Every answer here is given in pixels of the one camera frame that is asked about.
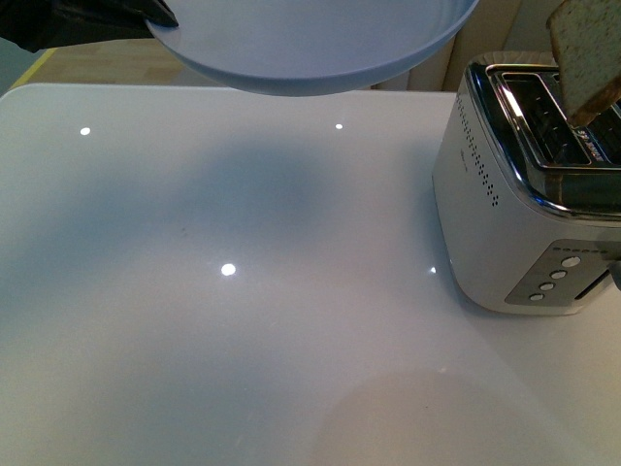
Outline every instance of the white countertop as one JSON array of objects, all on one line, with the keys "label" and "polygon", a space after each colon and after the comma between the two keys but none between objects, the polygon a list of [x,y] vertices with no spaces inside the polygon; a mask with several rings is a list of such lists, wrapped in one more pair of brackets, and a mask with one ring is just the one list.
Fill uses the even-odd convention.
[{"label": "white countertop", "polygon": [[502,316],[452,280],[453,99],[3,97],[2,463],[618,466],[618,291]]}]

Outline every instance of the white toaster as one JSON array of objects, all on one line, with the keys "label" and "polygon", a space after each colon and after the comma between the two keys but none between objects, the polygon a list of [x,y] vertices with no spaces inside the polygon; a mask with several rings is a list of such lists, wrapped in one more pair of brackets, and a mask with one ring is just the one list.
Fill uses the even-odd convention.
[{"label": "white toaster", "polygon": [[558,68],[466,69],[433,181],[451,268],[478,305],[574,314],[621,283],[621,109],[572,128]]}]

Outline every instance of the glossy white surface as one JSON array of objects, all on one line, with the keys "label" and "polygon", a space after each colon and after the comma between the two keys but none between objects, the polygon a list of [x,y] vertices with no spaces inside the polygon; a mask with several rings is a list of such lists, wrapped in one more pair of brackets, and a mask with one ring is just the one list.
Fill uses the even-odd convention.
[{"label": "glossy white surface", "polygon": [[2,462],[618,465],[618,292],[546,318],[455,288],[452,103],[5,96]]},{"label": "glossy white surface", "polygon": [[232,87],[318,95],[380,83],[439,50],[478,0],[167,0],[149,24],[190,68]]}]

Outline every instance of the plate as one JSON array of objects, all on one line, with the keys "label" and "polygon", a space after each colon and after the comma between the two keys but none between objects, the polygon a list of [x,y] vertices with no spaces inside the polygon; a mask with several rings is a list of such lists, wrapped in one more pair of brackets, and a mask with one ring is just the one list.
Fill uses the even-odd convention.
[{"label": "plate", "polygon": [[477,2],[167,0],[180,26],[147,26],[182,63],[217,82],[320,95],[412,68],[457,33]]}]

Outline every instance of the toaster button panel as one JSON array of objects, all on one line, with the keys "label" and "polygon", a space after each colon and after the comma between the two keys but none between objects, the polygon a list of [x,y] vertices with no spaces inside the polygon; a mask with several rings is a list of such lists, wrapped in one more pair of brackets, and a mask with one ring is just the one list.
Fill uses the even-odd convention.
[{"label": "toaster button panel", "polygon": [[577,304],[591,295],[608,264],[621,258],[621,241],[558,240],[552,243],[505,299],[522,306]]}]

